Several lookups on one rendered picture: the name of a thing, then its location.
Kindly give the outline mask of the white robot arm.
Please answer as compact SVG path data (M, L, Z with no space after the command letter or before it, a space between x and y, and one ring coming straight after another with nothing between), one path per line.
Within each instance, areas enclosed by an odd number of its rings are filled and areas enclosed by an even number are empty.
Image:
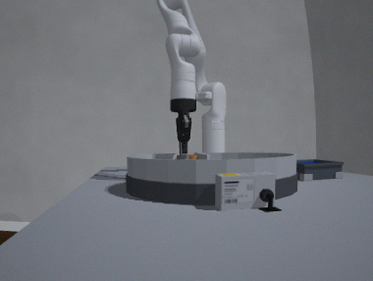
M202 153L225 152L226 89L222 83L208 84L205 79L206 49L188 2L156 1L169 33L166 50L172 70L171 99L192 98L204 106L211 105L202 115ZM183 14L176 12L178 9Z

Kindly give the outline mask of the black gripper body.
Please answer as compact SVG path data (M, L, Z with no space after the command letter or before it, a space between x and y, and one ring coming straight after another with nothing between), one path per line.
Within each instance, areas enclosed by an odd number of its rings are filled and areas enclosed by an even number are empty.
M189 119L189 112L196 111L196 99L192 98L176 98L171 99L171 111L178 112L181 118L181 130L182 130L182 120L187 115Z

